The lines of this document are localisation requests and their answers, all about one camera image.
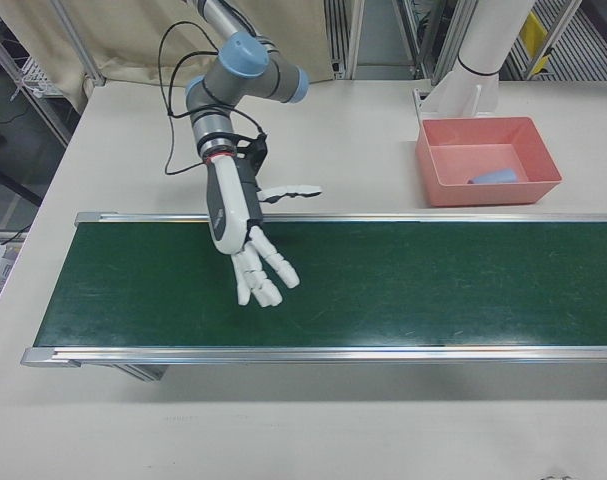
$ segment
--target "pink tray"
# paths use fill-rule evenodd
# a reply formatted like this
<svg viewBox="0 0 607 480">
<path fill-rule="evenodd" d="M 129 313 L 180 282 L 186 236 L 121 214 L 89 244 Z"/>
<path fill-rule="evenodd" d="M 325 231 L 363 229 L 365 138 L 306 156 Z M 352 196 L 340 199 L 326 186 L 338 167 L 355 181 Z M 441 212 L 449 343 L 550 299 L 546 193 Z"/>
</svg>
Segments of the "pink tray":
<svg viewBox="0 0 607 480">
<path fill-rule="evenodd" d="M 561 182 L 527 117 L 424 120 L 416 154 L 435 207 L 534 203 Z M 468 184 L 506 168 L 516 183 Z"/>
</svg>

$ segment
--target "robotic arm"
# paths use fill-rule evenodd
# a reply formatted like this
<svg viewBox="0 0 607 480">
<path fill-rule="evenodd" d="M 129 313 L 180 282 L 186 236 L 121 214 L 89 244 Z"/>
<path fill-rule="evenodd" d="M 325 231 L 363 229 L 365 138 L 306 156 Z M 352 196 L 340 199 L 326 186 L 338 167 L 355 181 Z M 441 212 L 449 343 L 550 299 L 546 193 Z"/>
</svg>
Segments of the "robotic arm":
<svg viewBox="0 0 607 480">
<path fill-rule="evenodd" d="M 261 190 L 256 174 L 267 146 L 265 134 L 239 148 L 230 114 L 245 95 L 295 103 L 307 93 L 307 75 L 287 62 L 239 10 L 225 0 L 188 0 L 226 40 L 212 68 L 186 88 L 186 105 L 199 157 L 207 166 L 210 233 L 216 248 L 230 255 L 240 305 L 254 295 L 262 307 L 281 303 L 279 290 L 263 271 L 263 258 L 288 288 L 299 284 L 290 263 L 261 229 L 260 201 L 284 196 L 310 197 L 319 187 L 299 185 Z"/>
</svg>

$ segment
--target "blue object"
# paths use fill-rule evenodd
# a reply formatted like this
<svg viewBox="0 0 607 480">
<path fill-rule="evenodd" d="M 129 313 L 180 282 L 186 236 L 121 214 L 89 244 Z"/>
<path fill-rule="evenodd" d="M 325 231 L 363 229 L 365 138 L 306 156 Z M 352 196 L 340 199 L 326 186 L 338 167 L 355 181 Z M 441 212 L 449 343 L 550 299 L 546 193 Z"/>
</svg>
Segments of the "blue object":
<svg viewBox="0 0 607 480">
<path fill-rule="evenodd" d="M 292 95 L 292 98 L 288 100 L 287 103 L 297 103 L 305 98 L 307 95 L 307 90 L 310 86 L 310 80 L 307 77 L 307 73 L 301 67 L 296 67 L 299 69 L 299 84 L 296 87 L 296 92 Z"/>
<path fill-rule="evenodd" d="M 516 173 L 511 168 L 504 168 L 503 170 L 497 170 L 495 172 L 485 173 L 474 177 L 467 183 L 516 183 Z"/>
<path fill-rule="evenodd" d="M 197 75 L 189 83 L 185 86 L 185 96 L 187 97 L 190 94 L 190 90 L 196 87 L 199 83 L 203 81 L 203 75 Z"/>
<path fill-rule="evenodd" d="M 219 62 L 237 77 L 256 78 L 265 72 L 270 58 L 256 38 L 237 32 L 221 48 Z"/>
</svg>

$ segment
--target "aluminum rail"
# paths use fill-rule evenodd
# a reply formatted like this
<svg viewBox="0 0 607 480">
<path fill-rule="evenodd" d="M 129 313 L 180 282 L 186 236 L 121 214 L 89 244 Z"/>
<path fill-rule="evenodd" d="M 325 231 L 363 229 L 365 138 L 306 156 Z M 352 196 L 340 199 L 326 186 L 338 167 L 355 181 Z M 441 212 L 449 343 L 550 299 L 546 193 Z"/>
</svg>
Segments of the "aluminum rail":
<svg viewBox="0 0 607 480">
<path fill-rule="evenodd" d="M 393 0 L 392 4 L 399 22 L 399 30 L 404 40 L 405 53 L 414 63 L 414 78 L 430 78 L 432 72 L 426 68 L 425 62 L 418 61 L 421 47 L 418 44 L 418 25 L 414 16 L 412 2 L 410 0 Z"/>
<path fill-rule="evenodd" d="M 93 222 L 207 222 L 205 214 L 121 214 L 114 212 L 80 212 L 75 225 Z M 267 222 L 607 222 L 607 213 L 337 213 L 337 214 L 266 214 Z"/>
<path fill-rule="evenodd" d="M 525 80 L 532 79 L 532 77 L 534 76 L 534 70 L 541 61 L 541 58 L 551 52 L 552 48 L 554 47 L 554 44 L 556 44 L 558 39 L 561 37 L 561 35 L 569 25 L 570 21 L 572 21 L 572 18 L 574 18 L 574 14 L 581 6 L 581 2 L 582 0 L 568 0 L 565 3 L 561 11 L 559 12 L 559 15 L 556 17 L 554 24 L 550 27 L 550 30 L 547 36 L 545 37 L 545 40 L 539 46 L 538 50 L 530 60 L 530 63 L 528 64 L 527 68 L 523 72 L 522 76 Z"/>
<path fill-rule="evenodd" d="M 350 41 L 347 48 L 347 62 L 345 66 L 345 78 L 347 80 L 354 80 L 354 77 L 356 75 L 364 12 L 365 0 L 355 0 L 354 5 L 352 6 L 352 20 L 350 22 Z"/>
<path fill-rule="evenodd" d="M 419 50 L 419 56 L 416 60 L 417 65 L 423 65 L 423 71 L 427 71 L 433 73 L 434 67 L 430 65 L 430 67 L 424 65 L 428 56 L 431 57 L 431 51 L 434 47 L 434 42 L 436 40 L 436 35 L 439 31 L 439 24 L 441 22 L 441 17 L 443 16 L 443 12 L 445 11 L 446 0 L 438 0 L 434 6 L 432 7 L 432 11 L 430 12 L 429 21 L 425 32 L 423 34 L 423 41 L 421 42 L 421 48 Z"/>
<path fill-rule="evenodd" d="M 65 10 L 65 7 L 63 6 L 60 0 L 50 0 L 50 4 L 52 5 L 52 8 L 54 8 L 54 11 L 59 17 L 63 29 L 70 37 L 72 47 L 74 48 L 76 55 L 79 57 L 79 60 L 83 64 L 85 72 L 90 77 L 95 86 L 102 87 L 103 85 L 105 85 L 105 77 L 100 72 L 99 68 L 96 66 L 96 62 L 94 61 L 92 54 L 85 46 L 85 43 L 83 43 L 83 39 L 77 32 L 76 27 L 72 23 L 70 16 Z"/>
<path fill-rule="evenodd" d="M 438 364 L 461 362 L 607 363 L 607 346 L 429 346 L 325 348 L 32 347 L 30 367 L 116 367 L 143 381 L 160 380 L 170 365 Z"/>
<path fill-rule="evenodd" d="M 477 3 L 478 0 L 458 0 L 456 3 L 450 28 L 447 31 L 441 53 L 434 67 L 432 85 L 438 84 L 452 70 Z"/>
</svg>

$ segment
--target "beige curtain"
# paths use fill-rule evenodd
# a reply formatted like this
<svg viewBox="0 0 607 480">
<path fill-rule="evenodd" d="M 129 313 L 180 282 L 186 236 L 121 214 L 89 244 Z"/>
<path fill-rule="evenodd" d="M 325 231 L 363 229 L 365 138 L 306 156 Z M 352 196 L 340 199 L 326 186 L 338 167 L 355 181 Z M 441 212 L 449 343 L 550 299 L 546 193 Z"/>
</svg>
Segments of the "beige curtain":
<svg viewBox="0 0 607 480">
<path fill-rule="evenodd" d="M 332 78 L 323 0 L 238 0 L 255 27 L 269 36 L 311 81 Z M 221 39 L 194 7 L 180 0 L 63 0 L 70 18 L 108 79 L 158 84 L 159 41 L 172 23 L 203 25 L 217 45 Z M 85 71 L 71 47 L 49 0 L 0 0 L 0 15 L 49 79 L 77 110 L 87 102 Z M 164 80 L 174 64 L 193 50 L 210 49 L 199 31 L 181 26 L 166 42 Z M 178 75 L 178 84 L 207 70 L 211 58 L 197 57 Z"/>
</svg>

